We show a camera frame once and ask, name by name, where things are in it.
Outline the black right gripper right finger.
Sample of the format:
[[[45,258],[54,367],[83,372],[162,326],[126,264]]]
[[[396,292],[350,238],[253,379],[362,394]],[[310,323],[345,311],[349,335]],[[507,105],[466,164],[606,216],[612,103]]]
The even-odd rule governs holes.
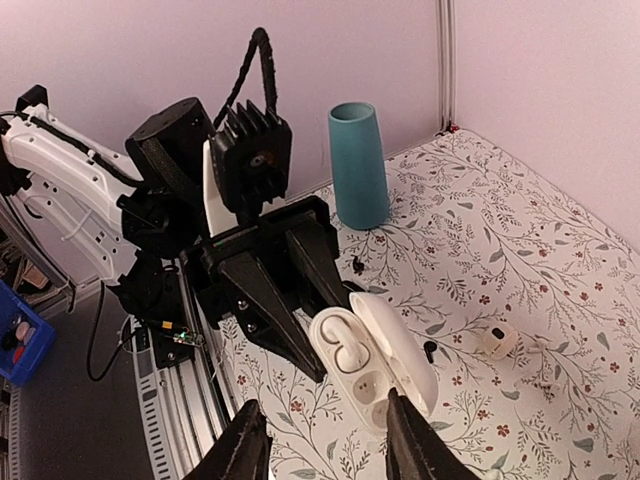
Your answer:
[[[388,393],[386,413],[387,479],[478,479],[439,437],[410,399],[396,388]]]

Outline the white closed earbud case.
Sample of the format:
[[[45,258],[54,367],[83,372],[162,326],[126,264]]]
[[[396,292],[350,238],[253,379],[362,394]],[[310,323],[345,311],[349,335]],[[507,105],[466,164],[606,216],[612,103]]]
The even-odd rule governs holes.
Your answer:
[[[505,322],[495,322],[486,327],[481,339],[485,353],[490,358],[499,360],[516,347],[519,333]]]

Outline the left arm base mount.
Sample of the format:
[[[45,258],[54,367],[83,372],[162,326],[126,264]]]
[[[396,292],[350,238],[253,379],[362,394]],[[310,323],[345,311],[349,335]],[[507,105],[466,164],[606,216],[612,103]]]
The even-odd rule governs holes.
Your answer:
[[[151,349],[158,369],[193,360],[195,351],[204,346],[204,336],[187,325],[181,300],[136,301],[132,315],[135,319],[133,345],[139,351]]]

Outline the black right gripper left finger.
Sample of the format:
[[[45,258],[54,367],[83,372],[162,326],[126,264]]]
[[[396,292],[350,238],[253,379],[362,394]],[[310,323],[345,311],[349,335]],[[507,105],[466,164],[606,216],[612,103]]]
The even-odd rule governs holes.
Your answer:
[[[183,479],[268,479],[272,442],[259,402],[247,400],[203,459]]]

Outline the blue parts bin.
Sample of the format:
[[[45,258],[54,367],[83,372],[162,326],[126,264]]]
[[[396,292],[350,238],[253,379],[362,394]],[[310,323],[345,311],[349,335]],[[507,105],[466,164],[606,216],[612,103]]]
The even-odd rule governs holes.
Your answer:
[[[33,377],[55,339],[54,328],[1,282],[1,376],[21,387]]]

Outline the left aluminium corner post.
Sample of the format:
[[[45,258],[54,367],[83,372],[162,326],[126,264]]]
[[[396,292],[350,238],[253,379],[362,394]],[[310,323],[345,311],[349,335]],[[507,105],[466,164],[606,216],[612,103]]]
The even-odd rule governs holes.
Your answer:
[[[449,132],[455,121],[456,38],[455,9],[452,0],[437,0],[437,40],[440,131]]]

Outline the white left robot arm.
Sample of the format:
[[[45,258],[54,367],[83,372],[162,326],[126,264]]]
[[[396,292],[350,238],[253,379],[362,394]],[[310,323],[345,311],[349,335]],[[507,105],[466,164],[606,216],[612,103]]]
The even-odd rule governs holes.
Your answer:
[[[327,203],[284,203],[292,140],[272,108],[227,108],[216,129],[189,97],[118,153],[64,125],[35,85],[1,116],[1,194],[52,223],[150,327],[177,310],[163,284],[164,263],[177,259],[212,327],[233,315],[251,343],[321,382],[294,314],[346,306],[348,292]]]

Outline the aluminium front rail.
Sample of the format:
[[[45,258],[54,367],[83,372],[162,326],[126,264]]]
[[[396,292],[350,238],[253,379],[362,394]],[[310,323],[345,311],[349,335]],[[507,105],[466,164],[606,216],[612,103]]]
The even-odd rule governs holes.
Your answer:
[[[204,346],[192,359],[160,369],[151,335],[141,333],[132,341],[140,417],[155,479],[183,478],[238,410],[220,335],[207,324],[187,280],[180,283],[187,325],[204,336]]]

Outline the teal cup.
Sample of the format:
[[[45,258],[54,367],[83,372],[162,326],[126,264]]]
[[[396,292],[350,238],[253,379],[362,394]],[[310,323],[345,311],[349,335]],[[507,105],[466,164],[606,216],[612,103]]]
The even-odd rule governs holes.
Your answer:
[[[370,230],[389,215],[380,130],[373,105],[347,102],[328,114],[337,214],[353,230]]]

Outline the white earbud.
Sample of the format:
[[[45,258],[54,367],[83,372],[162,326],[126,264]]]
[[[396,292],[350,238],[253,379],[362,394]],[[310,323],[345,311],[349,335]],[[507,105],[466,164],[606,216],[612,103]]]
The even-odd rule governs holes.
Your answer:
[[[561,394],[562,387],[557,380],[538,380],[536,385],[548,401],[558,398]]]
[[[550,341],[544,337],[535,336],[528,347],[530,355],[546,355],[549,352]]]
[[[500,467],[488,469],[483,476],[484,480],[504,480],[504,472]]]
[[[321,323],[320,329],[323,338],[331,345],[336,345],[334,361],[342,373],[353,374],[367,365],[370,352],[356,338],[345,320],[338,316],[329,316]]]

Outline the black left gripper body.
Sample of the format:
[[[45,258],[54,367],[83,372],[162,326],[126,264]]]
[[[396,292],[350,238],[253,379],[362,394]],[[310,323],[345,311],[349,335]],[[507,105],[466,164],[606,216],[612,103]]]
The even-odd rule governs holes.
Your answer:
[[[244,251],[261,260],[289,308],[302,309],[313,316],[328,306],[311,282],[296,269],[288,252],[285,230],[307,219],[320,225],[316,238],[326,242],[331,259],[336,260],[339,257],[337,230],[331,224],[328,204],[316,195],[264,214],[250,227],[234,227],[201,240],[180,253],[189,285],[213,329],[217,330],[219,323],[232,314],[232,303],[224,294],[217,264]]]

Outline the black stem earbud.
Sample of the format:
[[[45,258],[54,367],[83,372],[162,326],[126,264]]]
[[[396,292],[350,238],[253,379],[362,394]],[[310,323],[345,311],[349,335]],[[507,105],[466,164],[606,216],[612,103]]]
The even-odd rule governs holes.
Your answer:
[[[436,342],[428,340],[424,343],[423,345],[423,349],[425,351],[425,355],[427,357],[427,360],[430,364],[434,363],[434,353],[437,351],[438,349],[438,345]]]

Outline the white earbud case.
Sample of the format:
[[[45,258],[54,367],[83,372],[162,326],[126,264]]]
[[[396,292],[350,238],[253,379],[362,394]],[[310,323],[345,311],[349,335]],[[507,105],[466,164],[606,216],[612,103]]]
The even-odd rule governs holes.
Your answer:
[[[429,417],[438,401],[438,379],[404,320],[386,300],[374,294],[352,292],[349,302],[351,309],[329,307],[320,311],[309,327],[311,345],[333,386],[362,426],[375,435],[387,431],[388,392],[392,388],[407,396],[421,415]],[[328,343],[320,329],[329,316],[345,320],[368,348],[370,359],[362,370],[345,374],[337,368],[336,345]]]
[[[485,353],[490,358],[499,360],[516,347],[519,333],[505,322],[495,322],[486,327],[481,339]]]

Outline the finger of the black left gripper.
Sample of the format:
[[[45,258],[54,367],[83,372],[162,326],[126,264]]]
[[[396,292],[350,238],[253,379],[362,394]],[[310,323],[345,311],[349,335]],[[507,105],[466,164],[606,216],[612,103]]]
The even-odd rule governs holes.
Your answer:
[[[326,369],[262,262],[243,252],[223,260],[217,271],[248,340],[322,382]]]
[[[322,226],[306,219],[286,232],[286,242],[300,276],[297,289],[303,311],[319,313],[329,307],[351,309],[350,291],[340,277]]]

